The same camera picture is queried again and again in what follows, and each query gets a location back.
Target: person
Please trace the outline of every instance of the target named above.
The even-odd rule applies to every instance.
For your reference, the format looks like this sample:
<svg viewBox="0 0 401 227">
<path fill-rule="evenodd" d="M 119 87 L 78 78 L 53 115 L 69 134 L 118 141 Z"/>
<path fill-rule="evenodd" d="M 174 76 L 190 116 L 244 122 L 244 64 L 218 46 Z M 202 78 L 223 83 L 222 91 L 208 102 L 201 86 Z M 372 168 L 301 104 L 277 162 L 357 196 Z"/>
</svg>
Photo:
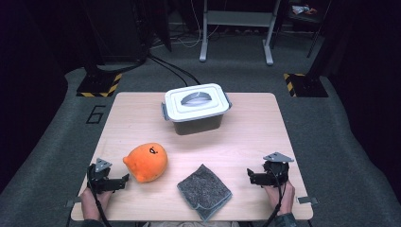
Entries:
<svg viewBox="0 0 401 227">
<path fill-rule="evenodd" d="M 263 186 L 266 193 L 270 198 L 270 206 L 274 208 L 279 202 L 279 189 L 278 187 Z M 292 205 L 294 203 L 295 188 L 290 181 L 286 182 L 286 185 L 281 185 L 281 191 L 284 191 L 284 196 L 281 200 L 280 210 L 277 216 L 274 218 L 275 227 L 295 227 L 297 226 L 295 217 L 292 214 Z M 107 204 L 112 196 L 111 191 L 106 191 L 101 194 L 97 194 L 97 199 L 100 201 L 103 210 L 107 209 Z M 81 208 L 84 221 L 82 227 L 103 227 L 101 223 L 101 216 L 98 212 L 94 195 L 89 188 L 80 195 Z"/>
</svg>

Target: light wood table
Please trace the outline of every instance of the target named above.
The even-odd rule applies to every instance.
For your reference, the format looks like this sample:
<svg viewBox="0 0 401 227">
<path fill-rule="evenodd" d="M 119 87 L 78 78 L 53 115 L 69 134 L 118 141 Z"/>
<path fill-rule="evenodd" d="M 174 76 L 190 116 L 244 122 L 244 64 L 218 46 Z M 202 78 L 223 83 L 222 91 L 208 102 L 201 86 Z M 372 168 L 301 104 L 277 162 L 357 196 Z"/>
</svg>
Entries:
<svg viewBox="0 0 401 227">
<path fill-rule="evenodd" d="M 116 191 L 109 203 L 109 220 L 201 221 L 177 188 L 177 183 L 201 164 L 210 168 L 233 196 L 210 220 L 266 220 L 272 209 L 265 190 L 251 184 L 247 168 L 263 173 L 263 157 L 278 151 L 295 161 L 289 163 L 289 180 L 296 196 L 307 196 L 282 115 L 273 94 L 228 93 L 233 107 L 223 116 L 220 128 L 196 134 L 178 135 L 173 123 L 162 117 L 165 93 L 120 93 L 116 96 L 94 157 L 113 165 L 110 179 L 129 173 L 123 157 L 141 144 L 160 143 L 168 155 L 165 173 L 150 183 L 138 183 L 133 176 L 125 189 Z M 81 193 L 86 187 L 84 179 Z M 309 203 L 294 203 L 297 219 L 311 219 Z M 80 203 L 72 219 L 83 220 Z"/>
</svg>

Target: gray carpet floor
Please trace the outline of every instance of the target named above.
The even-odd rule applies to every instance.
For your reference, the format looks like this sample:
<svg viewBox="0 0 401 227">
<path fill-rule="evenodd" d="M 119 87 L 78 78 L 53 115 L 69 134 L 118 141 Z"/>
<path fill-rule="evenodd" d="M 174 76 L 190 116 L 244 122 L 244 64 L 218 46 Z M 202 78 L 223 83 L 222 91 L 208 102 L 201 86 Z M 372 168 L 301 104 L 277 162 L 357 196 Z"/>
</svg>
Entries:
<svg viewBox="0 0 401 227">
<path fill-rule="evenodd" d="M 313 206 L 313 226 L 401 226 L 401 205 L 386 177 L 350 132 L 345 110 L 328 78 L 321 77 L 321 81 L 329 97 L 289 95 L 283 75 L 306 73 L 323 38 L 307 59 L 309 38 L 281 35 L 272 50 L 273 66 L 265 63 L 263 38 L 221 36 L 209 43 L 204 63 L 199 62 L 201 44 L 186 47 L 177 42 L 172 52 L 160 46 L 151 53 L 190 72 L 201 83 L 219 84 L 225 92 L 276 95 L 308 195 L 320 202 Z M 115 98 L 115 94 L 76 96 L 84 76 L 83 69 L 66 75 L 69 88 L 58 113 L 0 196 L 0 226 L 66 225 L 70 209 L 64 205 L 78 193 Z M 190 78 L 185 80 L 195 85 Z M 174 74 L 147 60 L 124 73 L 115 92 L 167 92 L 183 86 Z M 97 109 L 104 113 L 100 123 L 86 124 L 96 105 L 105 106 Z M 79 226 L 79 222 L 71 220 L 69 226 Z M 308 225 L 302 221 L 300 226 Z"/>
</svg>

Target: sleeve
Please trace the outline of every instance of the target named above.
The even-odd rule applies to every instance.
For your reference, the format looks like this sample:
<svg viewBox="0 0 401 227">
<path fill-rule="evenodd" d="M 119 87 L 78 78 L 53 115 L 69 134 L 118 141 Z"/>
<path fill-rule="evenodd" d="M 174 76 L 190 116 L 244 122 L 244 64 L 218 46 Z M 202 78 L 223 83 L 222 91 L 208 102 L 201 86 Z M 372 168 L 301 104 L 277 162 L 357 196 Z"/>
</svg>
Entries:
<svg viewBox="0 0 401 227">
<path fill-rule="evenodd" d="M 98 220 L 86 219 L 82 222 L 81 227 L 104 227 Z"/>
<path fill-rule="evenodd" d="M 274 227 L 296 227 L 297 222 L 292 213 L 288 213 L 274 218 Z"/>
</svg>

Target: human hand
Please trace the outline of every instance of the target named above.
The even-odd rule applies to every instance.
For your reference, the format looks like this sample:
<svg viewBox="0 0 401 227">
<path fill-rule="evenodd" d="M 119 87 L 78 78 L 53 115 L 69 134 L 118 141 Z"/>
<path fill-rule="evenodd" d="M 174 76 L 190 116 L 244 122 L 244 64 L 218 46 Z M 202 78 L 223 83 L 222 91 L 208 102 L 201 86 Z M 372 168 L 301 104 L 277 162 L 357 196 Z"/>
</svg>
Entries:
<svg viewBox="0 0 401 227">
<path fill-rule="evenodd" d="M 105 191 L 102 194 L 97 194 L 97 199 L 100 201 L 103 211 L 106 211 L 109 199 L 113 191 Z M 84 219 L 101 220 L 100 213 L 97 209 L 94 195 L 89 187 L 80 194 L 80 205 Z"/>
<path fill-rule="evenodd" d="M 274 209 L 279 201 L 278 187 L 264 185 L 263 188 L 265 188 L 266 193 L 268 193 L 270 206 Z M 291 184 L 290 181 L 287 181 L 286 186 L 281 185 L 282 193 L 284 192 L 284 188 L 286 188 L 286 192 L 284 193 L 283 199 L 281 200 L 280 211 L 277 213 L 278 216 L 291 213 L 292 205 L 294 204 L 295 187 Z"/>
</svg>

